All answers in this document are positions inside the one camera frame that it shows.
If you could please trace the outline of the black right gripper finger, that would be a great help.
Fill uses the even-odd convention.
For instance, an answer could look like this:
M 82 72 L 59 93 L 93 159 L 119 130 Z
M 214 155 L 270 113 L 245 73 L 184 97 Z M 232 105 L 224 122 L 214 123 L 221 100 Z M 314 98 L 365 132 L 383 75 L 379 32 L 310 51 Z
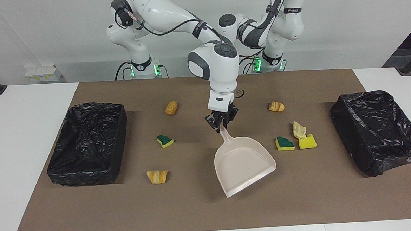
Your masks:
M 206 122 L 211 126 L 216 133 L 219 134 L 220 132 L 220 126 L 222 123 L 222 119 L 220 115 L 207 115 L 206 117 Z
M 236 114 L 238 113 L 238 110 L 239 109 L 237 107 L 232 107 L 228 112 L 225 113 L 225 115 L 223 116 L 224 128 L 227 128 L 228 124 L 234 120 Z

